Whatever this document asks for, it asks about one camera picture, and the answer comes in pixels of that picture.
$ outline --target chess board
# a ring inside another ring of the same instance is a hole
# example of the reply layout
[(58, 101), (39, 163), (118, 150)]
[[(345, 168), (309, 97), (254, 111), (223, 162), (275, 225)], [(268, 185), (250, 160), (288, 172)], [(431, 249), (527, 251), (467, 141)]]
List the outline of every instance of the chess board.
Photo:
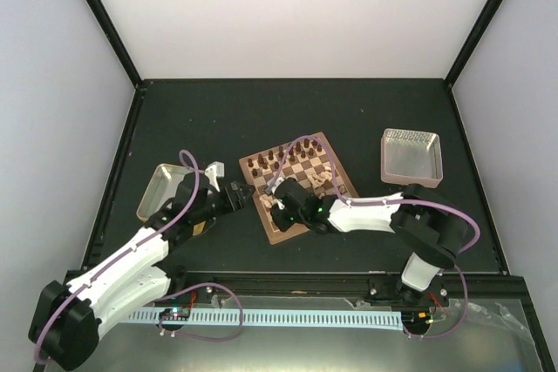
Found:
[[(357, 191), (350, 182), (349, 176), (347, 176), (343, 166), (341, 166), (339, 159), (333, 152), (325, 135), (323, 135), (322, 132), (318, 132), (313, 134), (313, 136), (319, 138), (330, 150), (335, 165), (335, 174), (332, 173), (331, 176), (336, 176), (337, 186), (339, 186), (343, 196), (356, 198), (358, 196)], [(285, 143), (239, 160), (246, 182), (255, 186), (253, 195), (255, 207), (260, 215), (265, 232), (268, 235), (269, 243), (271, 244), (277, 244), (299, 234), (308, 232), (308, 228), (302, 224), (295, 224), (285, 232), (279, 230), (271, 220), (270, 209), (266, 207), (262, 201), (270, 199), (265, 193), (265, 188), (267, 187), (268, 181), (273, 179), (276, 174), (276, 162), (281, 163), (281, 158), (279, 157), (280, 147), (282, 147), (282, 150), (286, 151), (288, 146), (289, 143)], [(258, 156), (260, 155), (263, 157), (263, 160), (260, 159), (260, 161), (258, 161)], [(319, 187), (315, 187), (316, 183), (311, 182), (309, 178), (312, 175), (320, 175), (320, 173), (327, 171), (331, 172), (328, 156), (324, 149), (316, 147), (311, 142), (307, 145), (301, 142), (300, 152), (294, 152), (293, 160), (294, 161), (290, 161), (289, 155), (287, 155), (287, 160), (281, 170), (281, 176), (295, 179), (304, 189), (313, 192), (317, 196), (335, 194), (335, 189), (331, 180), (326, 180)]]

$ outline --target white wall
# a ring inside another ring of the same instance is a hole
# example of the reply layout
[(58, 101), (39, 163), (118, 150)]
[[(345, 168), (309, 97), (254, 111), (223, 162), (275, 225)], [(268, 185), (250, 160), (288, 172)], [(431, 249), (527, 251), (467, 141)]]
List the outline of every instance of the white wall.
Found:
[(486, 0), (103, 0), (144, 78), (443, 78)]
[(0, 369), (32, 369), (44, 285), (79, 267), (133, 88), (85, 0), (0, 0)]
[(558, 363), (558, 2), (504, 0), (455, 91), (510, 268)]

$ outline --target white perforated rail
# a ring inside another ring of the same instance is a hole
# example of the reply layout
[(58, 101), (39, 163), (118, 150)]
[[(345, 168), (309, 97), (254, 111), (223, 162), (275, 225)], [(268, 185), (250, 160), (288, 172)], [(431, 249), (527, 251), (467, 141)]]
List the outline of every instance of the white perforated rail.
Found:
[[(157, 324), (164, 308), (145, 307), (131, 314), (125, 323)], [(326, 311), (288, 309), (244, 309), (244, 326), (382, 328), (402, 330), (401, 314), (376, 311)], [(164, 321), (164, 324), (196, 326), (235, 326), (238, 309), (193, 308), (188, 320)]]

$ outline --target black tabletop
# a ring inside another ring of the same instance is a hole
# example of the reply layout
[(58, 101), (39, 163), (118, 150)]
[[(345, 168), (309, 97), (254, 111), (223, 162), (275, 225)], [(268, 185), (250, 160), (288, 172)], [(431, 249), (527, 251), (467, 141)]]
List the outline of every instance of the black tabletop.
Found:
[[(380, 180), (380, 139), (386, 128), (436, 132), (444, 179), (436, 189), (480, 224), (480, 242), (459, 257), (466, 272), (499, 272), (494, 232), (482, 205), (452, 100), (437, 79), (258, 79), (153, 82), (105, 230), (105, 258), (141, 227), (136, 209), (160, 163), (178, 163), (182, 148), (200, 166), (219, 160), (228, 179), (242, 179), (238, 159), (322, 131), (360, 196), (395, 193)], [(218, 219), (171, 256), (188, 271), (366, 273), (399, 272), (411, 250), (395, 234), (306, 233), (271, 246), (250, 203)]]

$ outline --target black metal frame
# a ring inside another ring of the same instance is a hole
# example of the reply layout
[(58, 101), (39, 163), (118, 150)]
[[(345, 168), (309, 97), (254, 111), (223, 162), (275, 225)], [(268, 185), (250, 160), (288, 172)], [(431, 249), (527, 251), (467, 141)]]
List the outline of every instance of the black metal frame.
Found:
[[(106, 34), (111, 46), (117, 54), (120, 62), (124, 66), (128, 77), (136, 87), (133, 103), (126, 119), (126, 125), (119, 142), (115, 160), (106, 184), (103, 199), (100, 203), (99, 212), (92, 229), (90, 242), (85, 252), (82, 271), (69, 272), (67, 279), (73, 275), (81, 274), (84, 270), (97, 265), (100, 260), (100, 248), (103, 246), (104, 231), (112, 209), (113, 198), (119, 185), (120, 175), (126, 161), (128, 149), (132, 141), (133, 132), (137, 124), (140, 109), (145, 97), (145, 81), (142, 81), (137, 72), (132, 59), (126, 51), (126, 47), (122, 43), (116, 28), (112, 24), (111, 18), (102, 4), (101, 0), (86, 0), (95, 17), (99, 21), (101, 28)], [(466, 39), (459, 55), (449, 73), (445, 82), (448, 86), (448, 94), (452, 97), (453, 109), (457, 115), (457, 105), (453, 98), (451, 89), (460, 73), (466, 66), (468, 59), (484, 34), (487, 26), (490, 24), (497, 9), (503, 0), (487, 0), (482, 12), (480, 13), (474, 27), (472, 28), (468, 38)], [(487, 199), (480, 183), (480, 177), (474, 164), (473, 155), (466, 140), (465, 130), (460, 124), (461, 135), (467, 147), (467, 154), (471, 165), (475, 171), (475, 178), (478, 182), (478, 188), (483, 197), (483, 205), (488, 214), (490, 214)], [(495, 231), (492, 218), (489, 216), (491, 227)], [(497, 247), (495, 253), (500, 258), (501, 265), (507, 270), (506, 259), (500, 245), (498, 237), (494, 237)], [(527, 317), (528, 326), (534, 337), (537, 353), (541, 359), (544, 370), (554, 371), (555, 366), (550, 357), (548, 346), (541, 331), (541, 325), (534, 311), (533, 303), (529, 296), (527, 286), (523, 278), (508, 276), (507, 272), (500, 275), (492, 274), (471, 274), (467, 275), (467, 284), (469, 295), (471, 298), (493, 298), (493, 299), (518, 299), (521, 301), (523, 310)], [(200, 283), (203, 281), (217, 281), (223, 285), (233, 288), (238, 294), (265, 294), (265, 295), (292, 295), (293, 290), (302, 291), (308, 296), (344, 296), (344, 297), (362, 297), (370, 292), (371, 281), (375, 283), (381, 281), (392, 281), (392, 277), (388, 274), (375, 275), (346, 275), (346, 274), (211, 274), (211, 273), (190, 273), (188, 274), (188, 283)], [(463, 289), (461, 282), (457, 276), (444, 276), (444, 287), (448, 294), (452, 297), (462, 297)], [(34, 371), (42, 371), (44, 367), (36, 365)]]

